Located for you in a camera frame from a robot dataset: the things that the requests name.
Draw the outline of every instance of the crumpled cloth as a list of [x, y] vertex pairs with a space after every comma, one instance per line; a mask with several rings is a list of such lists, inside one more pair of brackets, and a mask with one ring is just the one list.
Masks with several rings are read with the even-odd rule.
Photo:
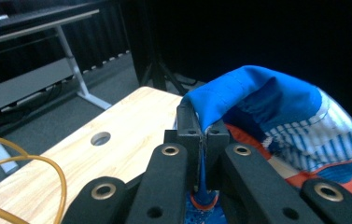
[[274, 70], [243, 66], [188, 92], [204, 132], [219, 119], [264, 142], [298, 171], [352, 179], [352, 118], [320, 88]]

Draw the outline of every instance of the black stand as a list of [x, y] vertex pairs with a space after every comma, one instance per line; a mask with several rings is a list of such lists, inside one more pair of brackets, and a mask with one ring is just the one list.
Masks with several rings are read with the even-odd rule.
[[149, 79], [152, 78], [154, 88], [166, 91], [165, 80], [168, 79], [173, 83], [173, 85], [176, 87], [176, 89], [181, 95], [185, 95], [188, 90], [186, 90], [181, 85], [181, 83], [176, 79], [174, 74], [166, 67], [166, 65], [162, 61], [162, 57], [159, 53], [159, 47], [155, 44], [157, 43], [157, 41], [155, 41], [155, 32], [151, 27], [153, 21], [150, 19], [149, 14], [152, 13], [146, 1], [147, 0], [140, 0], [138, 2], [140, 6], [139, 8], [141, 22], [143, 24], [144, 38], [146, 42], [150, 64], [148, 65], [140, 84], [142, 86], [147, 85]]

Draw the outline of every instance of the patterned fabric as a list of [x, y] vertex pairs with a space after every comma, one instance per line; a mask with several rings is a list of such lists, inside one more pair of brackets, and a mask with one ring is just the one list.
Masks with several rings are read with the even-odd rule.
[[316, 86], [243, 66], [189, 92], [183, 101], [193, 104], [203, 132], [226, 118], [259, 140], [271, 139], [267, 150], [298, 171], [339, 183], [352, 178], [352, 119]]
[[[232, 134], [232, 137], [234, 138], [235, 141], [244, 143], [244, 144], [249, 144], [253, 146], [255, 149], [259, 151], [259, 153], [262, 155], [263, 158], [265, 158], [269, 164], [272, 165], [272, 167], [286, 180], [287, 183], [289, 183], [291, 186], [296, 187], [297, 189], [300, 189], [303, 185], [303, 182], [312, 179], [312, 178], [318, 178], [318, 175], [315, 174], [308, 174], [304, 171], [297, 171], [294, 169], [292, 166], [284, 162], [282, 159], [276, 157], [275, 155], [272, 155], [269, 153], [267, 148], [267, 142], [263, 141], [263, 143], [260, 143], [257, 139], [255, 139], [253, 136], [250, 134], [246, 133], [245, 131], [241, 130], [238, 127], [235, 127], [231, 124], [226, 125], [230, 133]], [[347, 183], [340, 183], [342, 187], [347, 189], [352, 193], [352, 179], [348, 181]]]

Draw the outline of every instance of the white stripe pattern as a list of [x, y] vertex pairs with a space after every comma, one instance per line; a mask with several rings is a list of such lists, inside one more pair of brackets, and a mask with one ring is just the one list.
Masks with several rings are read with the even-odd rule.
[[278, 125], [266, 132], [277, 143], [279, 151], [275, 153], [280, 158], [307, 172], [352, 161], [352, 118], [330, 96], [319, 91], [322, 104], [312, 118]]

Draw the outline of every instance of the black curtain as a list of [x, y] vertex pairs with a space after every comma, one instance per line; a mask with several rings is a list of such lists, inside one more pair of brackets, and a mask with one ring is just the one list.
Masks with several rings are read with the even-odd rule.
[[[141, 78], [148, 58], [144, 34], [134, 27], [137, 1], [125, 16]], [[171, 71], [210, 81], [260, 65], [319, 86], [352, 115], [352, 1], [147, 1], [159, 54]]]
[[[14, 0], [17, 13], [62, 5], [77, 5], [90, 0]], [[106, 4], [100, 13], [63, 26], [68, 44], [81, 71], [100, 67], [104, 61], [125, 53], [128, 41], [118, 3]], [[64, 57], [54, 30], [22, 36], [0, 43], [0, 83]]]

